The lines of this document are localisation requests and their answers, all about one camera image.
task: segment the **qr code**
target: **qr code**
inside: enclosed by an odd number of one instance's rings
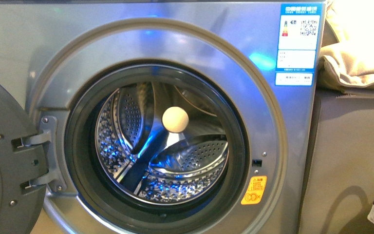
[[[316,36],[318,33],[317,20],[303,20],[300,28],[301,36]]]

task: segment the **yellow warning sticker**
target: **yellow warning sticker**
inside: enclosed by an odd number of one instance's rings
[[[249,187],[242,199],[242,205],[258,204],[262,200],[266,188],[267,176],[254,176],[250,179]]]

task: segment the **blue light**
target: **blue light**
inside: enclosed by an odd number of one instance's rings
[[[269,71],[276,67],[273,59],[259,53],[252,53],[249,59],[262,71]]]

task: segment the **beige fabric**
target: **beige fabric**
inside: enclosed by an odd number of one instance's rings
[[[374,38],[374,0],[331,0],[326,22],[338,41]]]
[[[318,86],[339,91],[374,89],[374,40],[325,46],[320,52]]]

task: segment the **front-load washing machine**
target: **front-load washing machine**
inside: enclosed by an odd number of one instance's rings
[[[0,233],[295,233],[324,6],[0,0]]]

